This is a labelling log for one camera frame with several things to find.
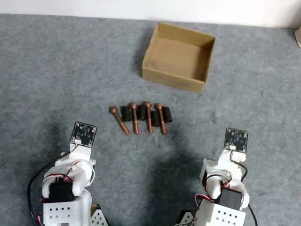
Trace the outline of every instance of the cardboard box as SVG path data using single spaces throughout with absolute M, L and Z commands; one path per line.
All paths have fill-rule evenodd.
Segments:
M 209 34 L 159 23 L 144 56 L 142 78 L 201 92 L 214 41 Z

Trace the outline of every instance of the black rubber spacer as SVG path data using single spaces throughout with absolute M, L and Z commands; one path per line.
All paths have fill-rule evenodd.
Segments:
M 131 121 L 132 120 L 131 111 L 130 111 L 129 106 L 123 106 L 121 108 L 121 113 L 122 113 L 122 120 L 123 121 Z
M 145 121 L 146 120 L 146 106 L 144 104 L 138 106 L 137 119 L 139 121 Z
M 151 125 L 154 127 L 159 127 L 161 124 L 160 124 L 158 111 L 151 111 L 150 116 L 151 116 Z
M 173 121 L 173 118 L 171 117 L 170 109 L 169 107 L 163 107 L 162 108 L 163 118 L 165 123 L 169 123 Z

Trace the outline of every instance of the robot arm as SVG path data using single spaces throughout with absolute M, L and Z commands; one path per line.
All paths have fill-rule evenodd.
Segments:
M 95 178 L 95 160 L 90 159 L 95 134 L 96 126 L 76 122 L 70 153 L 45 173 L 42 182 L 45 226 L 108 225 L 100 208 L 91 215 L 92 196 L 85 189 Z
M 250 196 L 242 182 L 241 163 L 246 160 L 248 132 L 226 129 L 223 151 L 218 160 L 204 159 L 200 179 L 207 195 L 202 198 L 193 215 L 185 212 L 177 224 L 194 226 L 243 226 L 246 213 L 242 211 L 250 201 Z

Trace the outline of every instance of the copper bolt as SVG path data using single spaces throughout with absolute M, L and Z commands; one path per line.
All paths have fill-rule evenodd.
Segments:
M 151 125 L 151 103 L 144 102 L 146 110 L 147 110 L 147 130 L 149 133 L 152 133 L 152 125 Z
M 130 131 L 128 130 L 127 126 L 124 124 L 123 120 L 121 119 L 121 116 L 118 113 L 117 107 L 110 107 L 110 113 L 114 115 L 115 119 L 121 126 L 122 130 L 125 132 L 125 134 L 129 135 Z
M 132 116 L 133 116 L 133 128 L 134 128 L 134 133 L 139 134 L 139 128 L 138 128 L 138 121 L 137 121 L 137 104 L 131 103 L 130 108 L 132 110 Z
M 163 118 L 163 113 L 162 113 L 162 107 L 163 107 L 163 105 L 162 104 L 156 104 L 155 107 L 159 111 L 159 116 L 160 116 L 160 121 L 161 121 L 161 133 L 163 135 L 165 135 L 167 132 L 166 132 L 164 118 Z

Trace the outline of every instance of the floor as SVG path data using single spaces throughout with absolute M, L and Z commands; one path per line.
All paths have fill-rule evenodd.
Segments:
M 301 222 L 301 48 L 288 29 L 172 23 L 216 36 L 201 94 L 141 79 L 157 22 L 0 15 L 1 225 L 31 226 L 26 187 L 68 150 L 75 121 L 98 126 L 88 188 L 110 226 L 172 226 L 204 192 L 203 158 L 218 158 L 226 127 L 249 131 L 245 186 L 261 226 Z M 125 136 L 112 105 L 162 102 L 159 129 Z M 41 211 L 40 177 L 32 193 Z M 248 209 L 245 226 L 254 222 Z

